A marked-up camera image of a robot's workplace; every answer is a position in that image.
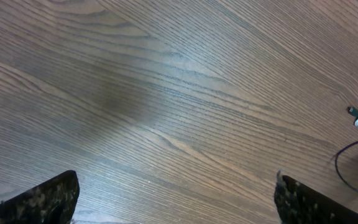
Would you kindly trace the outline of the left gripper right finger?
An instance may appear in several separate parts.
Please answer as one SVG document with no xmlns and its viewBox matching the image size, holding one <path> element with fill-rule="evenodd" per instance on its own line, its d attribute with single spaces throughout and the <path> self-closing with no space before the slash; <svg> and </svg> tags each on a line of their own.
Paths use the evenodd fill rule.
<svg viewBox="0 0 358 224">
<path fill-rule="evenodd" d="M 358 213 L 277 172 L 273 201 L 282 224 L 358 224 Z"/>
</svg>

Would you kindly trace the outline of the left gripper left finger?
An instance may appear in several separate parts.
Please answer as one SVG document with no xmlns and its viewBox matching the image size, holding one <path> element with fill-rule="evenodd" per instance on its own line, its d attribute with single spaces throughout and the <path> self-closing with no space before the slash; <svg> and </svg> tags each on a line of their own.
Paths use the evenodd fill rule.
<svg viewBox="0 0 358 224">
<path fill-rule="evenodd" d="M 79 194 L 78 176 L 67 170 L 0 203 L 0 224 L 71 224 Z"/>
</svg>

